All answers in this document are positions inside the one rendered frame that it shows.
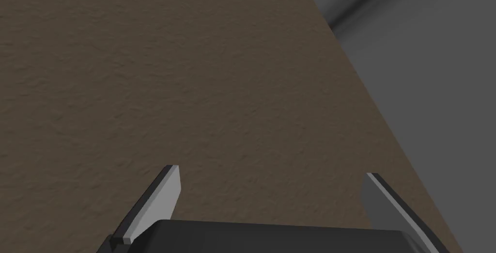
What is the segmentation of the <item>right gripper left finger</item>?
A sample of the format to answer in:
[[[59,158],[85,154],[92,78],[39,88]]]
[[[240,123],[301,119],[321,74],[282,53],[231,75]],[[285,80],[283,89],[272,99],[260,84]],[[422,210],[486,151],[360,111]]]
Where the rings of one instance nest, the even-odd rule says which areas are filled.
[[[111,245],[130,245],[154,222],[169,220],[181,192],[178,165],[167,165],[126,214],[110,238]]]

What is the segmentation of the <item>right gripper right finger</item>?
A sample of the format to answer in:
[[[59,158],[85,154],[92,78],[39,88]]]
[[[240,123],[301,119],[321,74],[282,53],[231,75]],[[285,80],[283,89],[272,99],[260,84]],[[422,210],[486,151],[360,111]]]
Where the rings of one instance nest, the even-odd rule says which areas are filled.
[[[361,203],[376,230],[401,232],[412,253],[450,253],[427,224],[378,173],[366,173]]]

